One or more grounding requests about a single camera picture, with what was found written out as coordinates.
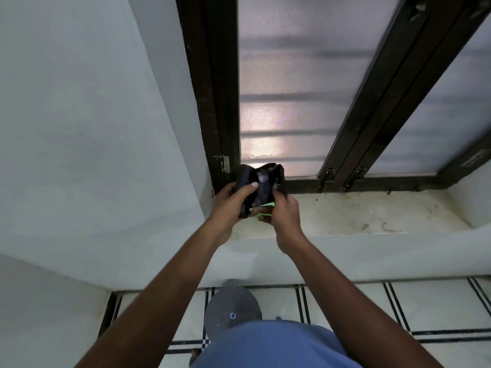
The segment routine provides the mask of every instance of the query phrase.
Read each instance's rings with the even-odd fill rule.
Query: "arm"
[[[215,197],[206,222],[186,241],[76,368],[158,367],[217,248],[230,238],[244,199],[257,184]]]
[[[365,368],[442,368],[308,241],[293,196],[274,191],[274,199],[273,216],[259,219],[273,225],[279,248],[295,263],[348,355]]]

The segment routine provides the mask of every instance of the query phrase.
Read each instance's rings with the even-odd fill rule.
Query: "hand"
[[[258,186],[257,182],[253,182],[234,193],[234,185],[235,182],[229,183],[215,196],[212,212],[207,219],[207,223],[213,230],[216,230],[218,235],[217,246],[229,240],[232,228],[240,220],[239,214],[244,200],[256,191]],[[251,211],[250,216],[266,211],[267,207],[258,207]]]
[[[306,237],[300,227],[300,210],[298,201],[292,195],[285,195],[273,189],[274,208],[272,216],[260,216],[261,222],[266,222],[274,227],[276,242],[283,253],[296,245],[306,241]]]

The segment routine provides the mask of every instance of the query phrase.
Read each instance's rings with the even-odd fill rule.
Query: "gray cap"
[[[256,297],[237,280],[227,280],[212,297],[205,311],[205,331],[213,341],[217,336],[236,325],[263,318]]]

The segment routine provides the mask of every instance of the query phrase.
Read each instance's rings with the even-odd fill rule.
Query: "black object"
[[[253,182],[259,184],[257,190],[250,194],[242,204],[239,217],[249,216],[250,210],[274,202],[273,186],[276,185],[278,191],[284,192],[283,181],[285,180],[283,166],[281,164],[269,163],[257,169],[241,164],[239,167],[239,179],[235,183],[235,191]]]
[[[239,286],[236,279],[230,279],[208,302],[204,326],[206,335],[213,342],[227,329],[262,318],[256,297]]]

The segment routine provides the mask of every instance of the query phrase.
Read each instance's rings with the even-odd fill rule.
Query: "person's right hand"
[[[300,227],[298,201],[292,195],[284,195],[276,189],[273,190],[273,195],[272,216],[259,216],[258,220],[274,227],[278,247],[283,253],[287,253],[289,249],[302,245],[306,239]]]

